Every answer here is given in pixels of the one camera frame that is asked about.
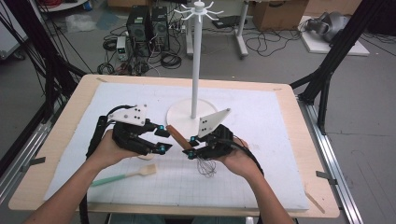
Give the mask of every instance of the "electronic equipment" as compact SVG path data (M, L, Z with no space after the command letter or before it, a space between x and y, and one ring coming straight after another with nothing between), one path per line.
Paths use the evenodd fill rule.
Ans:
M212 23L218 29L233 27L239 25L240 17L239 16L229 16L229 17L221 17L218 18L217 21L212 21Z
M117 53L122 62L126 62L129 58L129 48L126 44L126 36L117 37Z
M136 56L148 57L151 53L154 42L152 24L148 6L132 6L131 12L126 22L132 49Z
M349 18L339 12L334 11L330 14L325 12L317 19L310 19L305 29L315 31L318 35L322 35L325 41L331 43L332 39L346 27L348 22Z
M169 50L168 14L166 7L153 7L151 21L155 37L155 49Z

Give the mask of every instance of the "cardboard box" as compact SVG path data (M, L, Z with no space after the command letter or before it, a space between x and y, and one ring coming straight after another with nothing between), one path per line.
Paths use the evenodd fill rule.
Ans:
M151 7L151 0L107 0L110 7L126 7L132 6L149 6Z
M309 0L261 2L254 8L253 23L264 31L296 30Z
M361 0L310 0L305 10L306 16L320 16L323 12L338 11L344 15L353 15Z

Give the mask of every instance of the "green handle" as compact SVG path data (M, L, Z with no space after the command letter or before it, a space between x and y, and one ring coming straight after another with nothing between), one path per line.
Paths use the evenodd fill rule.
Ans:
M113 182L116 180L121 180L123 178L125 178L125 175L116 175L116 176L111 176L111 177L100 179L100 180L95 180L91 183L91 187L103 185L103 184L110 183L110 182Z

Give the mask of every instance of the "tripod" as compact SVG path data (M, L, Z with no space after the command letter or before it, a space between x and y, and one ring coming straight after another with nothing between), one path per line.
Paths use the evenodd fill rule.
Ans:
M320 93L318 127L323 135L326 134L326 109L332 75L341 61L347 56L350 49L355 45L369 22L386 1L387 0L362 0L349 23L346 25L346 28L339 33L339 36L334 41L332 48L319 68L312 74L290 84L293 89L296 89L308 83L304 92L298 95L299 100L308 105L312 105L315 98Z

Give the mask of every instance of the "forearm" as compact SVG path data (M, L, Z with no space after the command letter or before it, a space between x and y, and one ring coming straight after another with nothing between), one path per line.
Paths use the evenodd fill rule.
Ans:
M69 180L24 223L70 223L100 169L85 162Z
M247 176L246 180L256 196L263 223L293 223L291 217L260 172Z

